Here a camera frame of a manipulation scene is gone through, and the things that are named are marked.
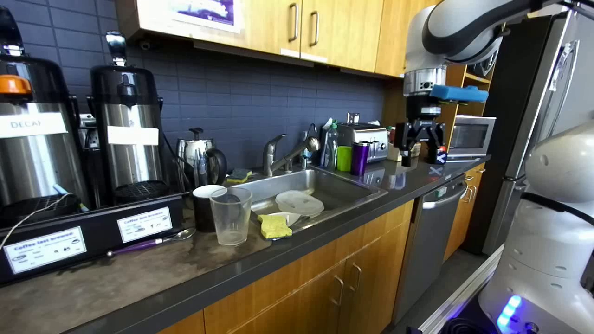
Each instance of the kitchen counter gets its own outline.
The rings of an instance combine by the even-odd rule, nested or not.
[[[155,332],[476,163],[367,165],[363,176],[350,178],[385,189],[383,197],[276,243],[263,241],[255,226],[239,247],[218,247],[214,234],[194,234],[0,288],[0,332]]]

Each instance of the toaster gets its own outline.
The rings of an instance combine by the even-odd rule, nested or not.
[[[339,124],[337,126],[337,145],[352,145],[367,141],[369,156],[367,163],[380,161],[387,158],[387,130],[372,124]]]

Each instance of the coffee machine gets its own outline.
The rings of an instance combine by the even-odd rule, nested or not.
[[[90,202],[75,102],[55,63],[23,54],[5,7],[0,7],[0,30],[0,226],[46,206],[51,210],[29,221],[81,212]]]
[[[125,43],[105,35],[112,65],[90,71],[90,113],[96,119],[103,204],[123,204],[170,193],[161,158],[161,111],[153,78],[125,67]]]

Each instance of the cup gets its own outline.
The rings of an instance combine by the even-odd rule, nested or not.
[[[341,173],[350,171],[352,147],[339,145],[335,147],[335,169]]]
[[[214,223],[211,217],[209,197],[213,191],[224,189],[222,186],[201,186],[190,191],[192,195],[192,221],[196,230],[213,232]]]
[[[369,143],[352,143],[350,174],[363,174],[367,165]]]
[[[218,245],[235,247],[246,241],[252,193],[242,187],[222,187],[209,197]]]

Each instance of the dishwasher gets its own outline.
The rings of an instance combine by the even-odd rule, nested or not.
[[[409,306],[435,282],[458,199],[465,191],[463,176],[452,178],[437,189],[419,197],[409,225],[398,297],[393,319],[400,319]]]

